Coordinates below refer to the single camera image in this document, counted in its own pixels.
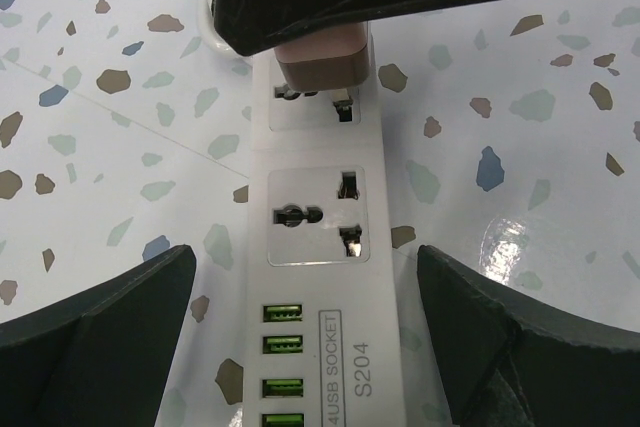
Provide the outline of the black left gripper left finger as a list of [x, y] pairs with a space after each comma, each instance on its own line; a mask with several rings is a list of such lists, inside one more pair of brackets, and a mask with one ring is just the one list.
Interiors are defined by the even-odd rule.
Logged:
[[4, 426], [152, 426], [196, 273], [178, 245], [1, 325]]

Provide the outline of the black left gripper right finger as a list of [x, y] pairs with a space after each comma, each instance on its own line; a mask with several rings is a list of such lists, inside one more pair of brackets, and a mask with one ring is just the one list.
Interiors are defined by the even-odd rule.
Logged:
[[417, 278], [459, 426], [636, 426], [639, 335], [490, 280], [433, 246]]

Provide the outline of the pink cube socket adapter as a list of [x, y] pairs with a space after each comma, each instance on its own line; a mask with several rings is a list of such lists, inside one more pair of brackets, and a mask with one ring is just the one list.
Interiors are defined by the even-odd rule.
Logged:
[[298, 92], [361, 85], [370, 73], [369, 24], [329, 27], [274, 48], [284, 79]]

